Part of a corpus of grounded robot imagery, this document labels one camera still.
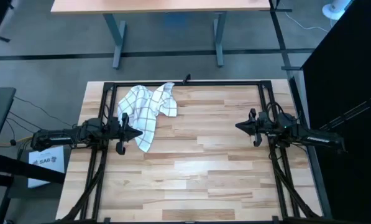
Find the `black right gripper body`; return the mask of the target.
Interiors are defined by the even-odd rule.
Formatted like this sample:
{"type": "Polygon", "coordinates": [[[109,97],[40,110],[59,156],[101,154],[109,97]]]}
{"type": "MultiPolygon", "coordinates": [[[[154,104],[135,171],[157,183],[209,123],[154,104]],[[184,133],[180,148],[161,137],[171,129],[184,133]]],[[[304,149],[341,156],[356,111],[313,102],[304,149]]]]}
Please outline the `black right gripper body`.
{"type": "Polygon", "coordinates": [[[270,119],[267,112],[262,111],[257,113],[254,108],[250,110],[249,118],[251,119],[251,133],[249,135],[254,137],[253,144],[255,147],[258,147],[262,143],[261,134],[267,136],[273,134],[275,123],[270,119]]]}

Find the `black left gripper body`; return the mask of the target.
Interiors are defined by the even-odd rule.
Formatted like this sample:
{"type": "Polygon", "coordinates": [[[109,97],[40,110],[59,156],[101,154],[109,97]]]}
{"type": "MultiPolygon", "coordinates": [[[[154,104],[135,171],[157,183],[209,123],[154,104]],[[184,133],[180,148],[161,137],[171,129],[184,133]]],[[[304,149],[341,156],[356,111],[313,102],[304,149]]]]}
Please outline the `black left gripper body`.
{"type": "Polygon", "coordinates": [[[117,140],[116,152],[119,155],[124,155],[126,153],[126,148],[124,147],[124,141],[126,140],[126,126],[128,125],[129,117],[127,113],[122,114],[122,118],[113,117],[110,124],[110,140],[117,140]]]}

